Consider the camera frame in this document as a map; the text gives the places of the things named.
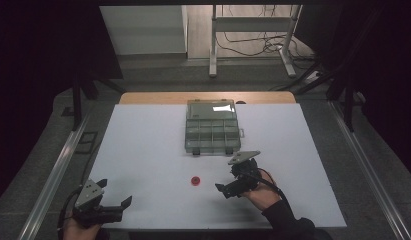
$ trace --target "white wall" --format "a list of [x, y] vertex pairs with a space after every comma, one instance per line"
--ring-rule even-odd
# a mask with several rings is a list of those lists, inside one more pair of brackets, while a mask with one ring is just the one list
[[186, 6], [101, 6], [117, 55], [186, 53]]

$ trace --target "person's left hand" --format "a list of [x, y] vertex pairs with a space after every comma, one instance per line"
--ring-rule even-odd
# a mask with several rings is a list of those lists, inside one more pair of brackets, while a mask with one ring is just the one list
[[70, 218], [64, 226], [64, 240], [94, 240], [100, 228], [99, 224], [84, 228]]

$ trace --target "human hand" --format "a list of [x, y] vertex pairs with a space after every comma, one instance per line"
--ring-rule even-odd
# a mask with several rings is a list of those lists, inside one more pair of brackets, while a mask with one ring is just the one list
[[64, 240], [94, 240], [100, 228], [99, 224], [84, 228], [70, 218], [64, 226]]
[[[276, 184], [275, 182], [273, 182], [273, 179], [271, 178], [269, 173], [261, 169], [259, 171], [261, 173], [261, 177], [264, 180]], [[254, 190], [244, 192], [241, 194], [241, 196], [249, 199], [255, 205], [255, 207], [257, 207], [261, 211], [264, 211], [274, 203], [281, 200], [279, 194], [277, 194], [274, 190], [272, 190], [269, 186], [265, 185], [262, 182], [259, 182], [258, 186]]]

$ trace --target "light wooden floor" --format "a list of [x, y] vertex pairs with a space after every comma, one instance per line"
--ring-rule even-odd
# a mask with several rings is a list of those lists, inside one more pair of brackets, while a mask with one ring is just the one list
[[[248, 16], [248, 17], [288, 17], [290, 16], [290, 5], [217, 5], [217, 16]], [[211, 46], [211, 18], [212, 5], [195, 5], [187, 6], [187, 14], [189, 19], [188, 24], [188, 58], [209, 58], [209, 49]], [[265, 37], [265, 33], [260, 32], [230, 32], [226, 33], [227, 39], [255, 39]], [[283, 32], [267, 32], [266, 36], [279, 36]], [[217, 33], [217, 40], [221, 46], [232, 48], [245, 54], [256, 54], [263, 51], [264, 41], [248, 41], [248, 42], [229, 42], [224, 33]], [[296, 38], [293, 38], [290, 44], [290, 50], [293, 55], [311, 56], [312, 50]], [[283, 38], [274, 39], [271, 43], [275, 44], [282, 42]], [[239, 53], [217, 48], [217, 57], [248, 57]], [[261, 53], [254, 57], [279, 57], [277, 52]]]

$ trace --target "white panel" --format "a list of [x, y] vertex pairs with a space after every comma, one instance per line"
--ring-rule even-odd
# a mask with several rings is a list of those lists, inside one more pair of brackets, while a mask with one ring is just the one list
[[182, 6], [101, 6], [117, 55], [185, 53]]
[[[296, 218], [317, 227], [344, 227], [333, 190], [298, 104], [237, 105], [245, 131], [242, 151], [260, 150], [258, 166], [272, 173]], [[133, 195], [126, 230], [262, 229], [267, 220], [247, 199], [225, 199], [215, 183], [234, 180], [226, 156], [185, 153], [185, 105], [117, 105], [90, 177], [107, 178], [102, 204]], [[201, 179], [193, 186], [193, 176]]]

